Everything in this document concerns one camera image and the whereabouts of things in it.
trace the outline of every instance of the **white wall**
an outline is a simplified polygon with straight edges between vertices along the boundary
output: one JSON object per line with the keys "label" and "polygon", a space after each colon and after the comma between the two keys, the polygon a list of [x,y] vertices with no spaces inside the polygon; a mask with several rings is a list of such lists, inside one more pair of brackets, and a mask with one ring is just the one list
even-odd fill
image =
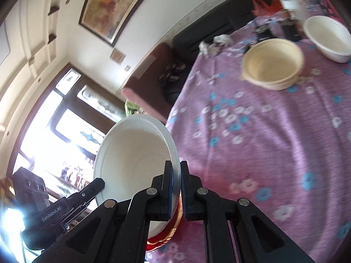
{"label": "white wall", "polygon": [[116,48],[126,54],[122,66],[109,56],[112,47],[99,40],[78,21],[85,0],[73,0],[73,28],[68,46],[71,62],[96,82],[116,93],[132,69],[186,14],[205,0],[144,0],[119,38]]}

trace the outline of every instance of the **picture frame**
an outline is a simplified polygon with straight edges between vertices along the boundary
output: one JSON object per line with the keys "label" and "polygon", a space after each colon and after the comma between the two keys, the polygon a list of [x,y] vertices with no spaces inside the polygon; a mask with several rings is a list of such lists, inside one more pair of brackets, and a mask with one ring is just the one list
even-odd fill
{"label": "picture frame", "polygon": [[79,24],[115,47],[134,12],[144,0],[85,0]]}

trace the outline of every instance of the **red plastic bag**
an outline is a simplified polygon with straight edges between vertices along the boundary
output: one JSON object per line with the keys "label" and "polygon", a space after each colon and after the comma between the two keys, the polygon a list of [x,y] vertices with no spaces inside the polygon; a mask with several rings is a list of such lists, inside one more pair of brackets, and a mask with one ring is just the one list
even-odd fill
{"label": "red plastic bag", "polygon": [[272,0],[270,6],[268,6],[263,0],[253,0],[252,1],[254,10],[252,14],[255,17],[267,17],[279,12],[283,9],[280,0]]}

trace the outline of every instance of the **window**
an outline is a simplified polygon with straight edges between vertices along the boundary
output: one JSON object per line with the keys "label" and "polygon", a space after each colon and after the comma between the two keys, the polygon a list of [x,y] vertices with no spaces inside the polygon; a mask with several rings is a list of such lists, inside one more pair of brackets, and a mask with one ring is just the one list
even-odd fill
{"label": "window", "polygon": [[68,197],[92,182],[97,151],[124,116],[123,102],[68,65],[27,118],[8,174],[27,168],[44,179],[50,199]]}

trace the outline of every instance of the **pink armrest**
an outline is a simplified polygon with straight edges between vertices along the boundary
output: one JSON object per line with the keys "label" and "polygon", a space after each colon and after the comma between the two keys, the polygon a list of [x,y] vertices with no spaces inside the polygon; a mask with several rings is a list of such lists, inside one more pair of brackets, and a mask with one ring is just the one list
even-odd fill
{"label": "pink armrest", "polygon": [[125,98],[164,124],[172,105],[164,99],[159,78],[173,62],[171,48],[166,43],[159,44],[134,70],[122,90]]}

